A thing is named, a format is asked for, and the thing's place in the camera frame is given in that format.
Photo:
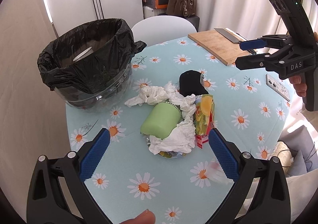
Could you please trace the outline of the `person's right hand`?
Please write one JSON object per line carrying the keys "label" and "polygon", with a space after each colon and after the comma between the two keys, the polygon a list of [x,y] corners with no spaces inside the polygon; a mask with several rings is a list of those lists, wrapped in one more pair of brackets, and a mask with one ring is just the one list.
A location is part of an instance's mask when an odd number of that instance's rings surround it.
{"label": "person's right hand", "polygon": [[289,82],[293,85],[297,95],[299,97],[305,98],[307,95],[307,85],[302,82],[300,75],[295,75],[289,78]]}

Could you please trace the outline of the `person's left hand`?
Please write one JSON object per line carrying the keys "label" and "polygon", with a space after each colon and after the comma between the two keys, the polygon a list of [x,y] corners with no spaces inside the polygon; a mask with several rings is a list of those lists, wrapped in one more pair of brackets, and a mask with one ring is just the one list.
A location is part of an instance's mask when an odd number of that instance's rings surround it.
{"label": "person's left hand", "polygon": [[155,214],[152,211],[146,209],[137,217],[123,221],[120,224],[155,224],[155,221]]}

